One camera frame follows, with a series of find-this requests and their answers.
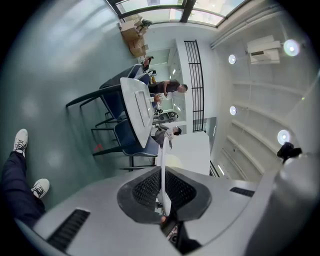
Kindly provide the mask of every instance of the white sneaker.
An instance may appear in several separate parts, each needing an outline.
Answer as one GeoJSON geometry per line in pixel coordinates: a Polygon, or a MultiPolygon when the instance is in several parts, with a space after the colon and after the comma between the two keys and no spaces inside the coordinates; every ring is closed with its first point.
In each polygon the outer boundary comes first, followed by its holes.
{"type": "Polygon", "coordinates": [[[35,182],[33,188],[31,188],[31,191],[37,198],[42,198],[48,192],[49,187],[49,180],[46,178],[41,178],[35,182]]]}
{"type": "Polygon", "coordinates": [[[25,151],[28,145],[28,132],[26,129],[21,129],[15,135],[13,151],[17,151],[18,153],[22,153],[24,157],[25,151]]]}

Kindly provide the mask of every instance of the black hair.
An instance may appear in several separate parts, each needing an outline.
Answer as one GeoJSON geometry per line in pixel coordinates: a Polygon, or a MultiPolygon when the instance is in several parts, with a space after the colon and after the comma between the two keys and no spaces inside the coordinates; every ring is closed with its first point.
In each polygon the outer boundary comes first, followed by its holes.
{"type": "Polygon", "coordinates": [[[173,135],[179,136],[182,133],[182,130],[178,127],[178,131],[174,132],[173,135]]]}
{"type": "Polygon", "coordinates": [[[188,91],[188,86],[186,84],[181,84],[181,85],[185,88],[186,91],[188,91]]]}

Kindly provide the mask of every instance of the green floor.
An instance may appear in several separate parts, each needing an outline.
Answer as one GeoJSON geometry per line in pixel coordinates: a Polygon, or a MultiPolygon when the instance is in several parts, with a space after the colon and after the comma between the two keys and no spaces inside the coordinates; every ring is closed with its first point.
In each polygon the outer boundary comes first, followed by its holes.
{"type": "Polygon", "coordinates": [[[79,108],[65,104],[97,90],[137,63],[123,41],[118,17],[104,0],[59,1],[44,6],[20,33],[0,75],[0,165],[16,132],[28,130],[27,181],[47,178],[47,209],[94,181],[127,171],[129,157],[93,157],[98,144],[115,146],[110,131],[90,128],[105,119],[100,99],[79,108]]]}

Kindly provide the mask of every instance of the gray machine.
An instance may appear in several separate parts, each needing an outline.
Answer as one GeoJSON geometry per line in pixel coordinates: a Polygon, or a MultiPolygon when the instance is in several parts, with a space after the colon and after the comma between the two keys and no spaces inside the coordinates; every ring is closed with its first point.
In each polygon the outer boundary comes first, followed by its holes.
{"type": "Polygon", "coordinates": [[[34,231],[44,255],[274,255],[295,238],[320,196],[320,160],[300,155],[260,183],[165,169],[172,201],[164,223],[154,211],[160,167],[86,186],[50,210],[34,231]]]}

